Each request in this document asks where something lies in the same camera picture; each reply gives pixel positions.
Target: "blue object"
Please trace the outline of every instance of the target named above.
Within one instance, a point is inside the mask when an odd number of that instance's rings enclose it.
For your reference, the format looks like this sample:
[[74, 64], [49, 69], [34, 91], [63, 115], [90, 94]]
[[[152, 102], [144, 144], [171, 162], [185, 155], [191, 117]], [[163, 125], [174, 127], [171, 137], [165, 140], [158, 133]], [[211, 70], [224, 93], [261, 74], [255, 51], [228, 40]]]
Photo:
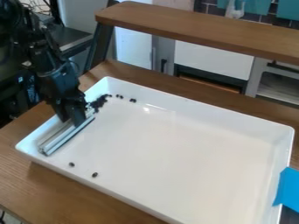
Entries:
[[[222, 9], [226, 9], [229, 0], [218, 0], [217, 6]], [[244, 2], [242, 0], [236, 0], [236, 7], [239, 8], [239, 5]], [[271, 0], [246, 0], [245, 12], [267, 15], [269, 12]]]
[[299, 213], [299, 171], [289, 167], [282, 171], [273, 206], [280, 204]]
[[277, 17], [299, 20], [299, 1], [279, 0]]

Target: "white tray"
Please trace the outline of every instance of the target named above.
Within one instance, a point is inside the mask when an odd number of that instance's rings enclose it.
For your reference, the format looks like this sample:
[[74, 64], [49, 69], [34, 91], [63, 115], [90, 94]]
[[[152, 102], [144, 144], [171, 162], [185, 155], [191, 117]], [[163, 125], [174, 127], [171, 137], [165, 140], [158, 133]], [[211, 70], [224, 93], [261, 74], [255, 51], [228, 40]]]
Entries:
[[50, 157], [38, 152], [37, 142], [60, 124], [57, 116], [16, 148], [170, 223], [279, 223], [282, 207], [272, 203], [289, 165], [291, 127], [110, 77], [86, 94], [89, 102], [103, 94], [124, 99], [109, 99]]

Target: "white cabinet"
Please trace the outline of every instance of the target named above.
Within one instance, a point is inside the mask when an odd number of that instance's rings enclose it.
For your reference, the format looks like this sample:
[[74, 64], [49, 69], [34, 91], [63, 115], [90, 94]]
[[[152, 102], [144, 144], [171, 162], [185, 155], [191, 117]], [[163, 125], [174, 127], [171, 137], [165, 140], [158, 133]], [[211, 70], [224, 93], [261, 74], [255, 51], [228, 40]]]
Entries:
[[248, 81], [254, 57], [176, 41], [175, 63]]

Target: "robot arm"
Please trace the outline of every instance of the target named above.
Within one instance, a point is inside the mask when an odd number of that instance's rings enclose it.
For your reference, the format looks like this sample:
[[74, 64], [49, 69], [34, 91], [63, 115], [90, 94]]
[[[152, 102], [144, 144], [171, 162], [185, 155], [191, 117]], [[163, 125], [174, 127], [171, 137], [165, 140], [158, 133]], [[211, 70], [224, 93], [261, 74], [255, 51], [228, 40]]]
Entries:
[[[72, 61], [62, 56], [47, 27], [18, 0], [0, 0], [1, 43], [23, 49], [28, 69], [37, 75], [40, 93], [62, 122], [71, 119], [78, 127], [86, 120], [85, 95], [78, 89]], [[0, 66], [5, 60], [0, 59]]]

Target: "black bean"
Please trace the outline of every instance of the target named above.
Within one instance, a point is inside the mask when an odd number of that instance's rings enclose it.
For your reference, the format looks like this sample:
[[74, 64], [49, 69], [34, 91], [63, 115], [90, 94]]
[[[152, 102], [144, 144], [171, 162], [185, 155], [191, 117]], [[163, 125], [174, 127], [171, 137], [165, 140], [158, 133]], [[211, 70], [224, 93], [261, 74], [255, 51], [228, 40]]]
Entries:
[[93, 178], [96, 178], [98, 175], [99, 175], [99, 173], [94, 172], [93, 175], [92, 175], [92, 177], [93, 177]]

